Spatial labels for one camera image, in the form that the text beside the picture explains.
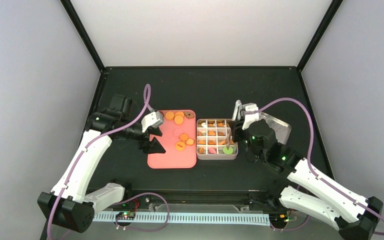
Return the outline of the silver tin lid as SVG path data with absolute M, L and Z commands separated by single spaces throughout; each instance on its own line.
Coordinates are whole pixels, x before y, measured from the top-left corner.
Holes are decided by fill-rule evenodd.
M 259 119 L 265 120 L 268 126 L 275 131 L 275 136 L 279 143 L 285 145 L 288 142 L 292 131 L 292 126 L 290 124 L 265 112 L 259 113 Z

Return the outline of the silver metal tongs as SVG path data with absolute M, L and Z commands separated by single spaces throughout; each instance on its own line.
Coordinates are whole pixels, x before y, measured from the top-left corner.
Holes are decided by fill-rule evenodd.
M 229 132 L 226 135 L 226 140 L 225 140 L 225 147 L 227 150 L 230 150 L 234 145 L 235 129 L 236 129 L 237 121 L 241 119 L 241 109 L 242 109 L 242 102 L 240 100 L 237 100 L 234 104 L 232 118 L 227 123 L 229 127 Z

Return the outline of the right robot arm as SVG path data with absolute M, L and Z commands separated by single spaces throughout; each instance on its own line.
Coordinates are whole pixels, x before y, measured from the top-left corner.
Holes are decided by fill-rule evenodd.
M 317 170 L 308 159 L 278 142 L 265 120 L 243 129 L 244 120 L 231 120 L 230 135 L 244 142 L 257 161 L 262 161 L 277 179 L 262 197 L 270 209 L 298 210 L 338 231 L 344 240 L 369 240 L 380 221 L 383 202 L 346 189 Z

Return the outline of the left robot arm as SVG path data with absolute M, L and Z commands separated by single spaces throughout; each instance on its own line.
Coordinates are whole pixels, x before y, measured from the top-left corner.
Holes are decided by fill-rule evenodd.
M 138 204 L 140 194 L 132 196 L 131 184 L 114 180 L 104 187 L 87 193 L 87 188 L 98 163 L 115 139 L 137 141 L 144 154 L 164 154 L 166 150 L 156 139 L 163 134 L 160 126 L 163 115 L 150 107 L 151 89 L 146 85 L 144 106 L 128 121 L 132 99 L 115 95 L 111 105 L 93 113 L 87 120 L 80 145 L 65 173 L 49 193 L 42 192 L 37 203 L 46 220 L 46 235 L 52 238 L 52 226 L 68 232 L 85 232 L 93 217 L 108 207 L 129 202 Z

